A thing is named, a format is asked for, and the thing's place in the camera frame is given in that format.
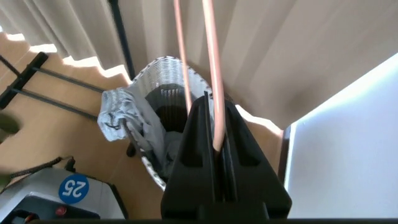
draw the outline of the number 25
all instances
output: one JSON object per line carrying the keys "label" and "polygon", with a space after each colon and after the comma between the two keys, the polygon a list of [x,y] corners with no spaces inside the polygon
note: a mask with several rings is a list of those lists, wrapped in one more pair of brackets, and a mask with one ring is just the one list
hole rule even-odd
{"label": "number 25", "polygon": [[67,183],[65,184],[65,190],[62,192],[62,195],[69,196],[71,193],[74,197],[80,197],[81,193],[78,193],[78,190],[82,189],[86,185],[85,182],[78,181],[75,182],[74,180],[68,180]]}

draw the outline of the red button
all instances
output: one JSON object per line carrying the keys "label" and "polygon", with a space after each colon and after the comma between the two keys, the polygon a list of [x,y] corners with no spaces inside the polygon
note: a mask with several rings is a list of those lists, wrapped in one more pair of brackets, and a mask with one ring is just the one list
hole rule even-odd
{"label": "red button", "polygon": [[67,208],[64,206],[58,207],[55,211],[55,214],[58,216],[63,216],[67,212]]}

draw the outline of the white wicker basket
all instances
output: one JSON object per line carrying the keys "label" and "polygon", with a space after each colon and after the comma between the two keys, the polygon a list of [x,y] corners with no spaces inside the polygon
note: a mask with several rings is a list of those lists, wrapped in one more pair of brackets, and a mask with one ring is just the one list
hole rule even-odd
{"label": "white wicker basket", "polygon": [[[208,92],[211,126],[213,127],[214,104],[211,88],[207,82],[190,67],[188,67],[188,75],[192,101],[203,96],[205,91]],[[154,111],[157,111],[163,106],[176,106],[178,108],[184,108],[183,112],[186,116],[185,88],[182,74],[182,62],[180,59],[170,56],[155,59],[133,79],[130,87],[138,88]],[[185,126],[185,120],[182,120],[182,116],[176,113],[181,113],[181,110],[167,110],[160,115],[160,119],[166,130],[168,127],[164,124],[164,121],[170,124],[182,122],[182,124],[180,124],[180,126],[182,125],[182,129]],[[142,161],[155,182],[162,189],[165,189],[165,182],[153,169],[151,164],[153,161],[148,160],[145,156],[142,157]]]}

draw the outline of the curtain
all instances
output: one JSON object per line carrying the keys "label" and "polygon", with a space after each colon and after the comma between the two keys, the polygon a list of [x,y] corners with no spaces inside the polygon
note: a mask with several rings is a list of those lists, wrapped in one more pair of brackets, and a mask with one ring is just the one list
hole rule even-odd
{"label": "curtain", "polygon": [[[398,52],[395,0],[214,0],[224,88],[281,128]],[[136,73],[178,57],[172,0],[119,0]],[[181,1],[187,60],[210,82],[201,0]],[[0,1],[0,24],[74,59],[124,63],[105,0]]]}

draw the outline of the pink cable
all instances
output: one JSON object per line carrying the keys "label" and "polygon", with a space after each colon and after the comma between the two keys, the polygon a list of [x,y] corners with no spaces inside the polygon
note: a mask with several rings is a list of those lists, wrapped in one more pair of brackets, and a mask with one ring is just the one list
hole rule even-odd
{"label": "pink cable", "polygon": [[175,23],[177,25],[177,36],[178,36],[178,47],[180,49],[180,57],[182,61],[182,73],[184,77],[185,85],[185,104],[187,106],[187,114],[191,110],[192,99],[191,91],[189,88],[189,77],[187,68],[187,59],[185,57],[185,46],[182,32],[181,12],[180,12],[180,0],[174,0],[174,12],[175,12]]}
{"label": "pink cable", "polygon": [[205,14],[205,26],[207,36],[207,47],[209,51],[211,87],[213,88],[215,130],[213,147],[220,152],[225,135],[225,108],[224,88],[220,70],[220,56],[218,54],[218,42],[216,25],[214,19],[213,1],[203,0],[203,12]]}

